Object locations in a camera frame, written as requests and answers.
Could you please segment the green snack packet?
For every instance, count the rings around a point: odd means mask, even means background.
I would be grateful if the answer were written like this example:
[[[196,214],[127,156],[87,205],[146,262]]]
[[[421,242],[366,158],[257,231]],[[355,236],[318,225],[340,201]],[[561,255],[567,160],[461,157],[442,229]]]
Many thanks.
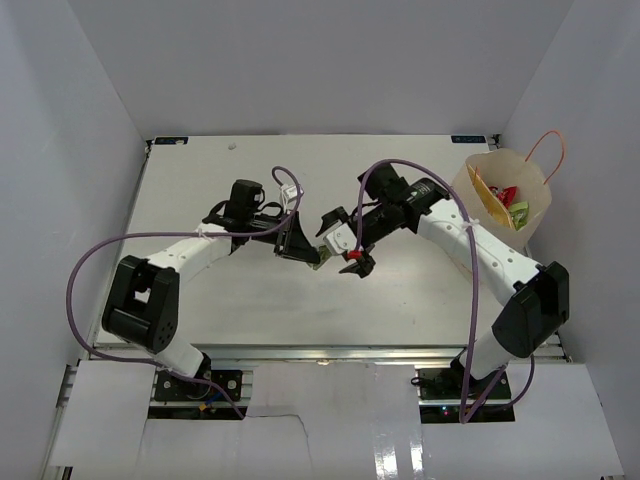
[[[311,265],[313,270],[319,270],[323,265],[325,265],[332,257],[332,252],[326,245],[321,245],[317,249],[319,255],[319,261],[315,264]]]
[[[513,228],[516,231],[521,230],[528,223],[529,203],[527,201],[513,203],[508,207],[508,212],[511,216]]]

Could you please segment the tan snack pouch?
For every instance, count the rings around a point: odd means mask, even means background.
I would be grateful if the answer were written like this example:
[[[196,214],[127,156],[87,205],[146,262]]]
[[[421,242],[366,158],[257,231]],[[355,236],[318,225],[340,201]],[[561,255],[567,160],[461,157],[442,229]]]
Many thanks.
[[[511,214],[479,176],[478,168],[467,167],[471,184],[489,215],[501,226],[515,229]]]

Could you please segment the pink snack packet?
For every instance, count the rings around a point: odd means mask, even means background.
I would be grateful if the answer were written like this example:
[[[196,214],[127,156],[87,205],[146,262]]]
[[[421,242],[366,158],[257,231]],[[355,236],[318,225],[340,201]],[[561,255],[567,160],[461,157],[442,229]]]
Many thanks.
[[[505,188],[490,186],[489,190],[505,208],[509,208],[513,204],[518,192],[518,188],[516,186],[509,186]]]

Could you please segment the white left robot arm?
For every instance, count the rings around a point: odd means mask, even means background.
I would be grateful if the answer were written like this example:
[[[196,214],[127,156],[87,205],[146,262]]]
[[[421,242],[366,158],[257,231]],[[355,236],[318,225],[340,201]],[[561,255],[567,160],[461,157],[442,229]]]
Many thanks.
[[[280,258],[317,264],[320,256],[302,230],[297,208],[303,190],[282,184],[279,200],[267,202],[260,183],[235,181],[193,234],[150,256],[128,255],[117,265],[101,327],[145,351],[178,374],[177,387],[199,399],[211,387],[210,359],[178,334],[181,289],[250,240],[274,247]]]

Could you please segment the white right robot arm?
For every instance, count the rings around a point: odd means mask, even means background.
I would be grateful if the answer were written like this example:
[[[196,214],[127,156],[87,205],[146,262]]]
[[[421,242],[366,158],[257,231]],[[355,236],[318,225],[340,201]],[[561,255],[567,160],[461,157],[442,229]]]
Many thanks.
[[[429,178],[408,183],[391,164],[363,173],[359,181],[374,201],[366,213],[338,207],[322,217],[318,237],[345,272],[361,278],[375,265],[371,250],[399,229],[438,245],[479,280],[502,310],[490,330],[452,362],[451,384],[461,397],[484,391],[488,377],[510,361],[531,356],[569,318],[569,273],[557,262],[542,265],[503,243]]]

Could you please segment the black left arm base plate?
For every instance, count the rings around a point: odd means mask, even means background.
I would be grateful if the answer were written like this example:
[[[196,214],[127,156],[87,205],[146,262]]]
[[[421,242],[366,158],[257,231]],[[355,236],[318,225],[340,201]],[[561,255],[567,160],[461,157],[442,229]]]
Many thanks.
[[[244,383],[244,373],[241,370],[212,370],[205,378],[219,385],[238,410],[242,414],[246,413],[247,407],[241,405]],[[241,419],[218,389],[184,382],[166,371],[160,371],[156,375],[148,416],[158,420]]]

